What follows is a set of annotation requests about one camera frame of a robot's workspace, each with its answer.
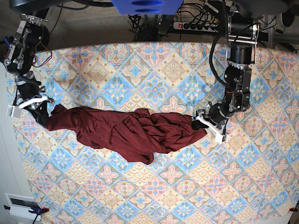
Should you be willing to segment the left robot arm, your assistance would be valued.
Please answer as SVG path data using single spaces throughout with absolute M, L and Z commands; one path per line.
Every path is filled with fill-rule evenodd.
M 292 0 L 234 0 L 231 6 L 221 1 L 215 7 L 206 4 L 220 20 L 219 35 L 213 40 L 209 66 L 216 81 L 224 86 L 224 98 L 219 103 L 209 103 L 205 109 L 197 110 L 191 125 L 194 130 L 210 128 L 216 135 L 225 137 L 228 119 L 245 112 L 250 107 L 250 65 L 256 62 L 256 46 L 259 32 L 272 28 L 272 23 L 263 23 L 263 16 L 284 13 L 293 4 Z M 228 66 L 224 78 L 220 78 L 213 63 L 216 43 L 226 39 L 226 61 Z

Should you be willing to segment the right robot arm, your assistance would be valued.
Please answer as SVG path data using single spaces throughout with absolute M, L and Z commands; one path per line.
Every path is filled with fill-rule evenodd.
M 37 63 L 38 48 L 45 49 L 49 42 L 50 33 L 42 22 L 51 6 L 53 3 L 45 0 L 9 1 L 9 7 L 25 18 L 20 21 L 13 37 L 3 38 L 8 50 L 0 58 L 6 70 L 14 75 L 17 88 L 7 115 L 20 119 L 22 110 L 26 110 L 43 127 L 47 127 L 49 122 L 47 104 L 54 100 L 45 94 L 45 86 L 36 80 L 31 67 Z

